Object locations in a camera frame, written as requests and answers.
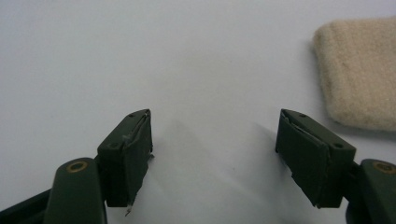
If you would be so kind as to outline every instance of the beige sponge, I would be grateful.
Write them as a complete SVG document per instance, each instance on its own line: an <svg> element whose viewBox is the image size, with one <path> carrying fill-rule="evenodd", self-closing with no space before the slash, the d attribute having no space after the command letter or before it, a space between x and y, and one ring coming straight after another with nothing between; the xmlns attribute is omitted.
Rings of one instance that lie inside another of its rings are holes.
<svg viewBox="0 0 396 224"><path fill-rule="evenodd" d="M316 31L314 43L330 116L396 131L396 17L333 21Z"/></svg>

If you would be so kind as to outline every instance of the fuzzy beige object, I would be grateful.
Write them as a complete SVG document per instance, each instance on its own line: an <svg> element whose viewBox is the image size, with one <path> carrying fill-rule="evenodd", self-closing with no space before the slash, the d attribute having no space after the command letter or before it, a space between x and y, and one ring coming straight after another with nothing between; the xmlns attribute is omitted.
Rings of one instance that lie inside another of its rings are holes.
<svg viewBox="0 0 396 224"><path fill-rule="evenodd" d="M315 32L314 44L330 116L396 131L396 17L333 21Z"/></svg>

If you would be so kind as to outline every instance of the white surface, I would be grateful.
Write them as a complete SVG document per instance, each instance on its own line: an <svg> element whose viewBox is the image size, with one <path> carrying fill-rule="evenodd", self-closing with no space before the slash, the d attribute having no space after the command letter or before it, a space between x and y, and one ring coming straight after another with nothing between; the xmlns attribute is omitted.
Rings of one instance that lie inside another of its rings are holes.
<svg viewBox="0 0 396 224"><path fill-rule="evenodd" d="M0 210L150 108L155 160L133 212L109 223L345 223L312 207L274 152L280 108L396 162L395 133L328 119L311 38L388 1L2 1Z"/></svg>

